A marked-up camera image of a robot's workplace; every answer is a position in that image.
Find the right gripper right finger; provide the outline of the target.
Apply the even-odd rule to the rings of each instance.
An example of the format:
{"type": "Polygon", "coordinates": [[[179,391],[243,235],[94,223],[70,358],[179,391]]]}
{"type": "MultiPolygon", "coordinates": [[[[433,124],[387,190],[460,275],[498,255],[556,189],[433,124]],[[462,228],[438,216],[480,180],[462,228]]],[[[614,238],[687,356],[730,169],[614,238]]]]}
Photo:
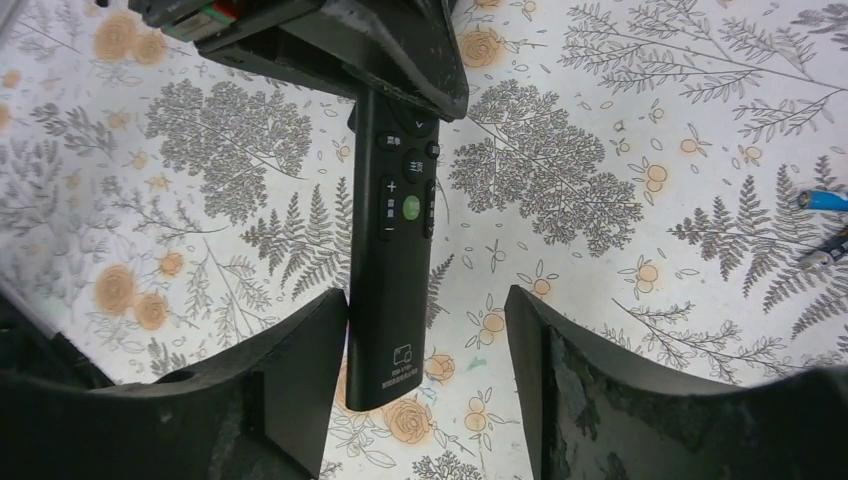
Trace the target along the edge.
{"type": "Polygon", "coordinates": [[[743,388],[662,366],[520,286],[505,302],[536,479],[843,479],[847,370],[743,388]]]}

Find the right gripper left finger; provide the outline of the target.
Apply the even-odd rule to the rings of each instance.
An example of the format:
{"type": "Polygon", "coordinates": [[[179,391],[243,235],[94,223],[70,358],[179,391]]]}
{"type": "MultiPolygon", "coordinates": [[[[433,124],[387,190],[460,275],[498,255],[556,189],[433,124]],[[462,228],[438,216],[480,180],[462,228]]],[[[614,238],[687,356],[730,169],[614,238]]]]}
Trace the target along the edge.
{"type": "Polygon", "coordinates": [[[346,317],[331,289],[233,347],[120,385],[3,301],[1,475],[316,479],[346,317]]]}

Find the black remote control with buttons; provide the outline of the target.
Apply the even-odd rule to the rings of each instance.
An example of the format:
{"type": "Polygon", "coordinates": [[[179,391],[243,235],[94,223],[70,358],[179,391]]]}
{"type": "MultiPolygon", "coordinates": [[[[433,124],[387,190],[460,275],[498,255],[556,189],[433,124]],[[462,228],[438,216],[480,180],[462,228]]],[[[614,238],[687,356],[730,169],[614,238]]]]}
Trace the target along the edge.
{"type": "Polygon", "coordinates": [[[346,406],[380,408],[423,379],[439,122],[358,94],[346,406]]]}

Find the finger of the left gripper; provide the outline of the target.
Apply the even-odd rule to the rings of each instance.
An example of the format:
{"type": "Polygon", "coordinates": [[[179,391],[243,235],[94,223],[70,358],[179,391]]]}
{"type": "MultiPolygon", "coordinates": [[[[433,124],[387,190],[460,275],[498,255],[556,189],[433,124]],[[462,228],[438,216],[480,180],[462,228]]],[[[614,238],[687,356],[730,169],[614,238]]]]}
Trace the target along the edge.
{"type": "Polygon", "coordinates": [[[132,1],[229,68],[347,98],[370,88],[444,121],[467,114],[453,1],[132,1]]]}

